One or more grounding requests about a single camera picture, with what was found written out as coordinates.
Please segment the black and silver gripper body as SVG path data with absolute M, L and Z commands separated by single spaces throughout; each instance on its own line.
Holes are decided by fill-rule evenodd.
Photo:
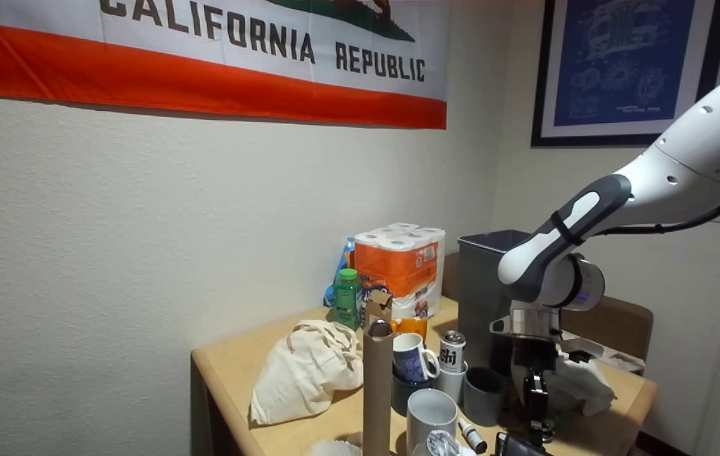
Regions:
M 488 325 L 493 336 L 510 340 L 510 377 L 521 411 L 529 443 L 547 443 L 554 420 L 547 414 L 550 389 L 545 377 L 554 369 L 563 343 L 561 311 L 514 302 L 502 319 Z

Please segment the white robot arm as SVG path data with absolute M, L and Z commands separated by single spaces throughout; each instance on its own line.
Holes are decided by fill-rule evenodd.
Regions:
M 543 446 L 552 431 L 547 379 L 561 315 L 590 311 L 605 275 L 578 253 L 590 236 L 670 232 L 720 215 L 720 85 L 673 118 L 639 156 L 578 191 L 496 262 L 510 315 L 492 332 L 512 340 L 510 376 Z

